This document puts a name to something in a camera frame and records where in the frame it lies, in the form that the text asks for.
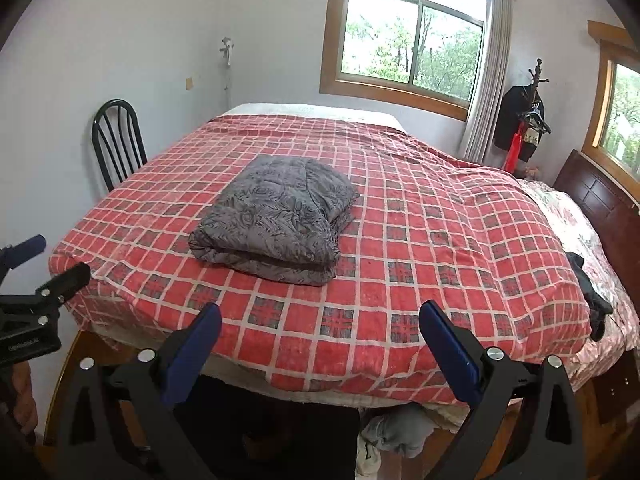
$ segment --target blue clamp handle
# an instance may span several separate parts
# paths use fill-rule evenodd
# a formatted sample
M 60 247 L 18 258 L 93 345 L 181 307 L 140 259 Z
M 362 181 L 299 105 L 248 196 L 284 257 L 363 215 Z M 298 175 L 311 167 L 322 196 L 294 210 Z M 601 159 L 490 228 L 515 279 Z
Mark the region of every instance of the blue clamp handle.
M 164 371 L 161 398 L 166 407 L 172 409 L 174 404 L 187 400 L 221 329 L 220 307 L 207 303 L 187 329 L 170 336 L 180 346 L 170 350 L 173 355 L 168 356 L 170 362 Z
M 44 252 L 47 247 L 47 241 L 44 236 L 37 235 L 33 238 L 23 241 L 13 247 L 7 247 L 2 251 L 2 264 L 8 269 L 20 267 L 23 263 L 28 262 L 32 258 Z
M 435 301 L 422 304 L 420 333 L 457 400 L 474 408 L 482 399 L 480 357 L 484 348 L 475 336 L 449 320 Z

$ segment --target folded gray blanket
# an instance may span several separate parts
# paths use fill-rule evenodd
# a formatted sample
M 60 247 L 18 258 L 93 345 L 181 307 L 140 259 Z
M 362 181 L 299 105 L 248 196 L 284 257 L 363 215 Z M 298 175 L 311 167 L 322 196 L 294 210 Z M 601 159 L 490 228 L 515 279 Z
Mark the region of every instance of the folded gray blanket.
M 276 282 L 335 277 L 338 235 L 358 191 L 311 158 L 258 155 L 220 192 L 189 236 L 199 259 Z

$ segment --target floral bedsheet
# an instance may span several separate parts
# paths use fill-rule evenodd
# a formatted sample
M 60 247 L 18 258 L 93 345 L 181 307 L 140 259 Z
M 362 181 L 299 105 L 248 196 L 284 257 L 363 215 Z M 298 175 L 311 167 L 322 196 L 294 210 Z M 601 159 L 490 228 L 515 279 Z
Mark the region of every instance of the floral bedsheet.
M 540 206 L 562 242 L 562 248 L 584 258 L 583 269 L 593 288 L 614 309 L 612 316 L 606 317 L 604 337 L 599 342 L 589 339 L 582 350 L 566 362 L 572 385 L 577 390 L 589 378 L 611 368 L 623 352 L 638 347 L 638 314 L 604 254 L 600 237 L 580 207 L 566 193 L 556 191 L 543 182 L 518 182 Z

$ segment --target window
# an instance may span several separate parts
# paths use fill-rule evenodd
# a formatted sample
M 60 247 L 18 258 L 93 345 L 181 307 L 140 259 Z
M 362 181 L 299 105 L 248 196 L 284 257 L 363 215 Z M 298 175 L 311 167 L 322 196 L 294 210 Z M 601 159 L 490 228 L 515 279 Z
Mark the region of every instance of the window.
M 466 120 L 486 0 L 329 0 L 321 92 Z
M 611 106 L 600 146 L 638 180 L 640 74 L 624 65 L 616 64 L 612 88 Z
M 600 42 L 600 73 L 582 152 L 638 200 L 640 54 L 624 40 L 628 37 L 624 29 L 590 22 L 590 34 Z

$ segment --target wooden molding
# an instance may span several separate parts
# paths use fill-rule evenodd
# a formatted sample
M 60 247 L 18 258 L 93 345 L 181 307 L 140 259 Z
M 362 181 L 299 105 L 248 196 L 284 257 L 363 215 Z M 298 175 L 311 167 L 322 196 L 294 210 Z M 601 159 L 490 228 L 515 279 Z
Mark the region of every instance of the wooden molding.
M 466 121 L 466 117 L 468 116 L 468 109 L 457 104 L 422 94 L 407 92 L 406 90 L 368 83 L 335 79 L 332 81 L 323 81 L 321 78 L 320 93 L 360 97 L 363 99 L 373 99 L 374 101 L 384 101 L 396 105 L 409 106 L 411 108 L 420 108 L 421 110 L 427 110 L 459 121 Z
M 324 89 L 330 88 L 336 80 L 343 9 L 344 0 L 327 0 L 322 67 L 320 69 L 320 93 L 325 93 Z
M 640 182 L 627 173 L 626 169 L 615 158 L 600 147 L 600 139 L 606 126 L 609 102 L 613 93 L 614 67 L 616 63 L 622 63 L 625 66 L 630 66 L 630 68 L 638 70 L 640 55 L 624 46 L 609 43 L 609 41 L 601 39 L 600 69 L 598 72 L 596 98 L 593 104 L 589 129 L 587 130 L 587 135 L 582 146 L 582 152 L 607 171 L 629 195 L 638 201 L 640 200 Z
M 622 27 L 615 27 L 614 25 L 609 25 L 609 23 L 589 20 L 587 21 L 587 29 L 589 35 L 598 43 L 607 41 L 635 51 L 638 50 L 629 33 Z

